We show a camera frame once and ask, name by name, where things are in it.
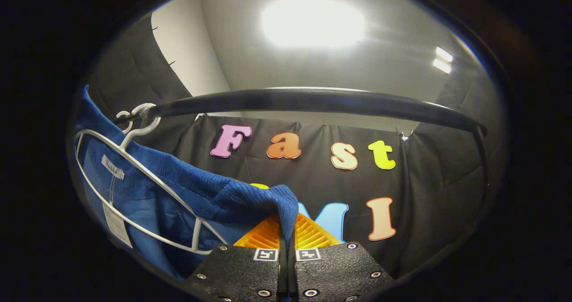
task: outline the screw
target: screw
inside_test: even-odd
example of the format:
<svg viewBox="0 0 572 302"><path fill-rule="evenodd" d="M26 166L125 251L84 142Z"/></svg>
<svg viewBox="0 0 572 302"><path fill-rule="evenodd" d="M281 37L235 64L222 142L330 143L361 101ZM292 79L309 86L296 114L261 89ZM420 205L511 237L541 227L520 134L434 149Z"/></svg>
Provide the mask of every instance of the screw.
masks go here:
<svg viewBox="0 0 572 302"><path fill-rule="evenodd" d="M267 290L259 290L258 295L266 297L266 296L270 296L270 292Z"/></svg>
<svg viewBox="0 0 572 302"><path fill-rule="evenodd" d="M306 292L304 292L304 295L312 297L312 296L316 296L318 295L318 291L317 290L307 290Z"/></svg>

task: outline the hanger hook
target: hanger hook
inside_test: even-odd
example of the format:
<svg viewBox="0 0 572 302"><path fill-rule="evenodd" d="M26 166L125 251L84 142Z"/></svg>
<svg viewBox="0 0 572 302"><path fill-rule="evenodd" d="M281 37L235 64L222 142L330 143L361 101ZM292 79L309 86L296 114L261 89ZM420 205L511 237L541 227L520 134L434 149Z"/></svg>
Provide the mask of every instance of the hanger hook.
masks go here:
<svg viewBox="0 0 572 302"><path fill-rule="evenodd" d="M117 119L119 119L120 117L123 117L123 116L125 116L125 115L130 115L130 114L131 114L131 113L130 113L129 111L121 111L121 112L119 112L115 117L116 117ZM132 127L133 127L133 121L129 121L129 125L127 126L127 129L122 130L122 132L123 132L124 134L126 134L126 133L128 133L128 132L131 130Z"/></svg>
<svg viewBox="0 0 572 302"><path fill-rule="evenodd" d="M147 115L147 110L149 110L149 108L154 106L155 105L153 103L143 103L142 105L135 107L135 109L131 111L131 115L136 115L143 112L143 116L145 116ZM161 121L161 117L156 117L147 127L142 129L135 129L127 133L125 139L123 139L119 148L124 151L127 148L127 145L129 145L131 139L133 139L133 137L136 137L137 135L146 135L148 133L151 133L151 131L153 131L157 127L157 125L159 125L159 121Z"/></svg>

